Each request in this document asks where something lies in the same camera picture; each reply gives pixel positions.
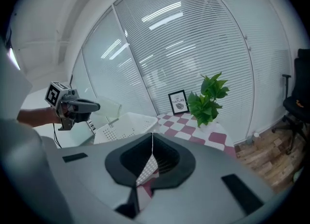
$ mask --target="ceiling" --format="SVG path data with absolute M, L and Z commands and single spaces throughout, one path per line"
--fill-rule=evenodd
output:
M 55 73 L 56 78 L 52 79 L 55 81 L 67 79 L 63 70 L 67 45 L 88 1 L 18 0 L 16 3 L 10 20 L 12 48 L 21 71 L 33 85 L 46 74 Z

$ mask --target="picture frame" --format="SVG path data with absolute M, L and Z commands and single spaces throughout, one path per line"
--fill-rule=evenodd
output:
M 189 112 L 184 90 L 170 93 L 168 94 L 168 97 L 174 115 Z

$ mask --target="white plastic crate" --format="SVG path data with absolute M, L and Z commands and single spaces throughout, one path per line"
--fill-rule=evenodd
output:
M 127 138 L 150 131 L 157 123 L 157 118 L 128 112 L 111 124 L 106 124 L 96 131 L 94 144 Z

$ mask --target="checkered tablecloth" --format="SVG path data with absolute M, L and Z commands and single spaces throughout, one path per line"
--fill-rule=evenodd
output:
M 189 113 L 173 115 L 159 115 L 158 125 L 154 132 L 179 137 L 184 140 L 196 142 L 224 151 L 236 158 L 233 142 L 226 134 L 224 128 L 217 123 L 213 132 L 208 134 L 202 132 L 197 126 L 197 120 Z M 137 187 L 140 210 L 144 209 L 151 201 L 151 183 L 159 177 L 158 169 L 143 183 Z

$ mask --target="black office chair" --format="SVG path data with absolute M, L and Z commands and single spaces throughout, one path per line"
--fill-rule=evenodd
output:
M 304 124 L 310 123 L 310 49 L 299 49 L 298 58 L 294 61 L 296 82 L 291 97 L 287 97 L 288 84 L 290 75 L 282 75 L 285 77 L 285 100 L 283 106 L 291 113 L 297 122 L 294 122 L 286 115 L 282 121 L 287 121 L 289 125 L 281 126 L 272 129 L 274 133 L 277 129 L 292 130 L 293 136 L 291 145 L 287 154 L 291 153 L 296 134 L 308 142 L 306 135 L 302 131 Z

